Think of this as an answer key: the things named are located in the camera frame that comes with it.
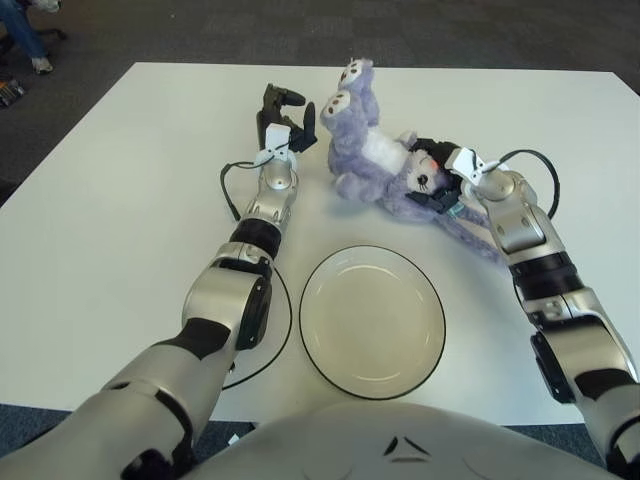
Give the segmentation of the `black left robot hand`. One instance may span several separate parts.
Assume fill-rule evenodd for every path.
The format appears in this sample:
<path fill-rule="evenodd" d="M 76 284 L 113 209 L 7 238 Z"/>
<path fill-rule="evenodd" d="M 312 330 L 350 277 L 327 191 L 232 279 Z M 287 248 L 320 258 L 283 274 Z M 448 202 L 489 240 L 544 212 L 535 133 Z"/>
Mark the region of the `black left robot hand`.
<path fill-rule="evenodd" d="M 305 107 L 301 126 L 281 113 L 283 106 Z M 263 95 L 262 109 L 256 114 L 258 145 L 261 150 L 265 148 L 266 130 L 271 124 L 286 126 L 290 129 L 288 145 L 294 153 L 304 152 L 317 142 L 315 104 L 307 103 L 306 98 L 300 93 L 269 83 Z"/>

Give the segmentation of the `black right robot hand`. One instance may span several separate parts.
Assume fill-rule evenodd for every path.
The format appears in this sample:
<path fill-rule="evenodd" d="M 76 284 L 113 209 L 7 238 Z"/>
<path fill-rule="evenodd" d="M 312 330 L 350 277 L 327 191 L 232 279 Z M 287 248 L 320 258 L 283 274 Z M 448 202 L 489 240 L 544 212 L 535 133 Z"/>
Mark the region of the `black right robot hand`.
<path fill-rule="evenodd" d="M 462 178 L 445 167 L 458 146 L 448 141 L 418 138 L 409 148 L 410 169 L 406 196 L 438 214 L 456 209 Z"/>

